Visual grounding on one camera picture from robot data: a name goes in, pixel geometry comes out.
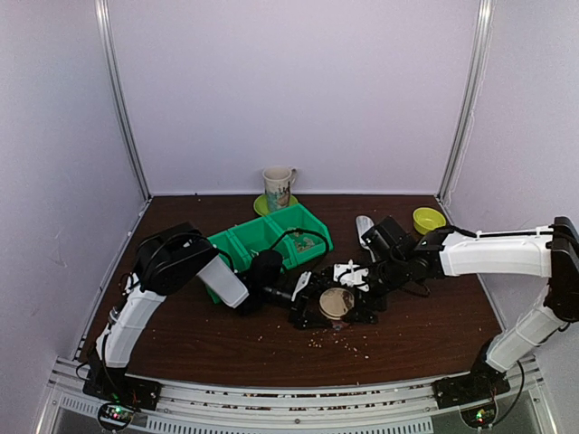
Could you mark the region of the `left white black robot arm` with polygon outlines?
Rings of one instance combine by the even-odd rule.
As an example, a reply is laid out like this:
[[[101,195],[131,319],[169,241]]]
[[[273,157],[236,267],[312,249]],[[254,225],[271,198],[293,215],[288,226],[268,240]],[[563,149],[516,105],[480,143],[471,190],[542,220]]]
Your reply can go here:
[[[143,240],[134,268],[126,276],[121,300],[109,311],[104,330],[88,355],[85,385],[110,401],[124,400],[130,392],[127,367],[142,331],[158,307],[194,278],[201,279],[226,306],[243,313],[255,310],[286,270],[277,246],[293,234],[313,236],[322,241],[325,254],[331,251],[330,238],[322,232],[291,228],[259,251],[247,270],[239,272],[231,254],[189,222]]]

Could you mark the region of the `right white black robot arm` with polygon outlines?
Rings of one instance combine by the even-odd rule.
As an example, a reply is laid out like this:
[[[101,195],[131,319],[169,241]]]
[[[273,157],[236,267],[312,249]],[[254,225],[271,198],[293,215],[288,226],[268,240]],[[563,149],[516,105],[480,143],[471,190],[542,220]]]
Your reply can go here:
[[[578,320],[578,231],[564,216],[521,231],[467,231],[443,226],[420,240],[387,217],[361,236],[374,255],[369,265],[338,265],[334,280],[381,292],[413,282],[475,274],[515,274],[546,279],[541,297],[507,331],[485,344],[463,389],[484,398],[521,357],[555,331]]]

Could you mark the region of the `silver metal scoop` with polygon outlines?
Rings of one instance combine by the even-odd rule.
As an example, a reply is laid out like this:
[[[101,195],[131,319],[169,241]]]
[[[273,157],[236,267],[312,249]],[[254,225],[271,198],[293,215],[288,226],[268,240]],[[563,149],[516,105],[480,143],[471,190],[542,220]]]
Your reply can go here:
[[[369,253],[370,260],[372,262],[375,262],[374,253],[371,251],[370,247],[366,244],[366,242],[363,238],[363,235],[367,231],[369,231],[375,225],[375,223],[370,217],[368,217],[366,215],[356,216],[355,222],[356,222],[356,232],[357,232],[359,245]]]

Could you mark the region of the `green candy bin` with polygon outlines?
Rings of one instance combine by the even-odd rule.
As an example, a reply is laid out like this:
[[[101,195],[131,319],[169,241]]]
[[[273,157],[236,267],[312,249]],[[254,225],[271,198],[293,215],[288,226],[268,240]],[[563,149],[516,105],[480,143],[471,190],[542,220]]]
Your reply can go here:
[[[282,254],[287,269],[294,269],[334,249],[327,225],[302,204],[292,205],[265,217],[275,230],[271,247]]]
[[[210,297],[210,299],[213,301],[214,304],[217,305],[222,303],[221,297],[209,285],[205,284],[204,287],[208,296]]]
[[[281,235],[280,230],[263,218],[233,226],[209,237],[209,241],[220,251],[221,258],[235,271],[245,271],[252,259],[261,251],[268,250]]]

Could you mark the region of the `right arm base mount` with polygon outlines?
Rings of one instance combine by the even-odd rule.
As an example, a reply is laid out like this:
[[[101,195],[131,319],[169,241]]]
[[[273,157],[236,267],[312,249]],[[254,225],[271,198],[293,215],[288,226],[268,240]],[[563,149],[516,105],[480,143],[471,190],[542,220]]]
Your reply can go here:
[[[476,401],[490,401],[498,394],[510,391],[504,376],[467,373],[446,377],[432,384],[434,398],[439,410],[462,406]]]

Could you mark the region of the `clear plastic round container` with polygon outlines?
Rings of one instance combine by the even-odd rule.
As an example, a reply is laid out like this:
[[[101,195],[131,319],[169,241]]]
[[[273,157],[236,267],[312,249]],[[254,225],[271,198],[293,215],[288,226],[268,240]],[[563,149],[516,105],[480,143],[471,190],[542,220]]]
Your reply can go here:
[[[334,319],[332,319],[332,320],[329,321],[329,323],[330,323],[331,328],[332,328],[333,330],[336,330],[336,331],[343,330],[343,329],[345,329],[346,327],[349,327],[349,326],[350,326],[350,323],[349,323],[349,322],[344,321],[344,320],[342,320],[342,319],[339,319],[339,320],[334,320]]]

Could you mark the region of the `gold round lid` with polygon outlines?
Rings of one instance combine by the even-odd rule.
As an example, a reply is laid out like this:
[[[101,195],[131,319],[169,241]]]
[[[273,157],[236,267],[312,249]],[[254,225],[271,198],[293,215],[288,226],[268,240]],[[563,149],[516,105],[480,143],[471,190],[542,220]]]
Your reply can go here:
[[[329,320],[343,320],[353,309],[354,294],[345,288],[329,288],[319,297],[320,313]]]

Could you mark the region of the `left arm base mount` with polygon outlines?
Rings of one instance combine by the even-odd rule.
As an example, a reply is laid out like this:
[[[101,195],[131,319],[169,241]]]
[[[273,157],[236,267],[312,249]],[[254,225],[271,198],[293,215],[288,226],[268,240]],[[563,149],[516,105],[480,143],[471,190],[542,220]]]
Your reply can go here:
[[[82,387],[86,395],[136,410],[155,410],[161,389],[159,382],[113,372],[89,373]]]

